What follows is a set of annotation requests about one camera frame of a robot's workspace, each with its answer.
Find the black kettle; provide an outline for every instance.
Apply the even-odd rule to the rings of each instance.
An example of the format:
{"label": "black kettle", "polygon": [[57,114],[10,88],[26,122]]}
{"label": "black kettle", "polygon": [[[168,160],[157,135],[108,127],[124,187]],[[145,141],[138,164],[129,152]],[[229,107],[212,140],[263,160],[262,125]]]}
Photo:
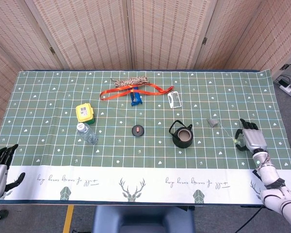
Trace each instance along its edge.
{"label": "black kettle", "polygon": [[[184,127],[180,127],[174,133],[171,132],[174,124],[179,123]],[[173,142],[177,147],[187,148],[193,142],[193,132],[192,132],[192,124],[186,127],[181,121],[176,120],[169,128],[169,133],[173,136]]]}

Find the green checkered tablecloth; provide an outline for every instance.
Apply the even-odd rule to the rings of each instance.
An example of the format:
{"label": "green checkered tablecloth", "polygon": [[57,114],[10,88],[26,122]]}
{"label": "green checkered tablecloth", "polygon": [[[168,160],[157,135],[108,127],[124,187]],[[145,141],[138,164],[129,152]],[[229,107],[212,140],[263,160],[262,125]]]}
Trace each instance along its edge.
{"label": "green checkered tablecloth", "polygon": [[[171,109],[167,95],[130,96],[100,101],[114,79],[147,76],[166,89],[175,86],[181,108]],[[151,87],[141,87],[153,91]],[[89,102],[97,145],[84,145],[76,134],[75,108]],[[207,119],[217,119],[211,128]],[[239,118],[262,129],[278,169],[291,169],[291,152],[276,103],[270,71],[25,71],[20,72],[0,129],[0,148],[19,144],[13,166],[102,166],[155,168],[253,169],[250,153],[235,149]],[[174,120],[193,124],[194,141],[175,147],[168,129]],[[134,125],[145,134],[134,137]]]}

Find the plastic bottle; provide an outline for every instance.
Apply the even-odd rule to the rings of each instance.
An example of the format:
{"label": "plastic bottle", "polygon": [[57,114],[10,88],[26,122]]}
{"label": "plastic bottle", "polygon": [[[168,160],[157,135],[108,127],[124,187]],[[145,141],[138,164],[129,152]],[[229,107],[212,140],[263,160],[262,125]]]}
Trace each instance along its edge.
{"label": "plastic bottle", "polygon": [[95,145],[98,141],[97,135],[92,131],[87,123],[79,123],[77,125],[78,135],[83,138],[85,143]]}

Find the deer head print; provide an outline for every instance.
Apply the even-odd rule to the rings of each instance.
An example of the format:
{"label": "deer head print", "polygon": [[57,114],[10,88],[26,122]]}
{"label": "deer head print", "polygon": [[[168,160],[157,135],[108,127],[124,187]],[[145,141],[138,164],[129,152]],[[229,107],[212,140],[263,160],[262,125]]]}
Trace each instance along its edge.
{"label": "deer head print", "polygon": [[140,186],[141,186],[140,189],[138,189],[138,186],[136,186],[136,191],[135,191],[135,193],[132,195],[132,194],[130,194],[129,191],[128,191],[128,186],[127,186],[127,188],[126,188],[126,190],[125,190],[125,188],[124,188],[124,184],[125,184],[125,181],[123,181],[123,178],[122,178],[121,181],[120,181],[120,183],[119,183],[119,185],[122,187],[122,190],[123,190],[123,196],[124,196],[125,198],[127,198],[129,202],[135,202],[135,201],[136,201],[136,198],[138,198],[138,197],[141,196],[141,190],[142,190],[143,187],[146,185],[145,180],[143,179],[143,181],[140,182]]}

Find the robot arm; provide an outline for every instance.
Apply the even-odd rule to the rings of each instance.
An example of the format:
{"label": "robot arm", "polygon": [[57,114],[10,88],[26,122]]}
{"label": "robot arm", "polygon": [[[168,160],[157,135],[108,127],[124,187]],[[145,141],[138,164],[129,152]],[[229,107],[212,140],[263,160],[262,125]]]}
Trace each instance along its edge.
{"label": "robot arm", "polygon": [[6,184],[8,170],[12,162],[13,154],[17,147],[18,144],[10,148],[4,147],[0,149],[0,197],[4,194],[4,192],[8,192],[12,188],[19,186],[25,177],[25,173],[23,172],[15,182]]}
{"label": "robot arm", "polygon": [[253,160],[257,166],[256,171],[260,176],[266,190],[261,191],[262,203],[269,209],[283,215],[291,224],[291,191],[286,187],[285,181],[279,177],[275,166],[267,152],[267,144],[262,131],[255,123],[240,119],[243,129],[238,129],[235,135],[243,134],[245,146],[236,147],[240,151],[249,150],[253,153]]}

